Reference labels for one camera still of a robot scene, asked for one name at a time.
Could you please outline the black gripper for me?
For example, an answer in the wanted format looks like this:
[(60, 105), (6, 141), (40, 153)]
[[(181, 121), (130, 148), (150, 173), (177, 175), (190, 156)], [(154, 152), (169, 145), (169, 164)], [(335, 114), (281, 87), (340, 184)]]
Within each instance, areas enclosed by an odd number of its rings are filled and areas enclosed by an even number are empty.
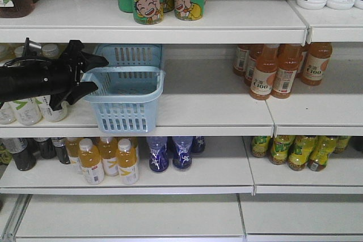
[(28, 92), (30, 95), (50, 95), (49, 106), (53, 111), (61, 109), (63, 101), (75, 104), (84, 96), (98, 89), (94, 82), (80, 82), (81, 71), (106, 67), (105, 57), (84, 52), (80, 40), (70, 40), (60, 60), (45, 58), (28, 59)]

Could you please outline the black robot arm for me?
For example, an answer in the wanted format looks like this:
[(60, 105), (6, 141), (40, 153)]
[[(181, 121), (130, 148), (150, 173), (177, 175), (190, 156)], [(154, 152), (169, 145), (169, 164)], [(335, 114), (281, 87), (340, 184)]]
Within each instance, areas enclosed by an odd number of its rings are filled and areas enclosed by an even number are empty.
[(57, 111), (63, 101), (75, 104), (96, 91), (93, 82), (81, 81), (81, 72), (108, 65), (106, 58), (86, 53), (79, 40), (70, 40), (59, 58), (39, 55), (40, 44), (26, 38), (21, 57), (1, 66), (1, 104), (39, 96), (50, 96), (50, 107)]

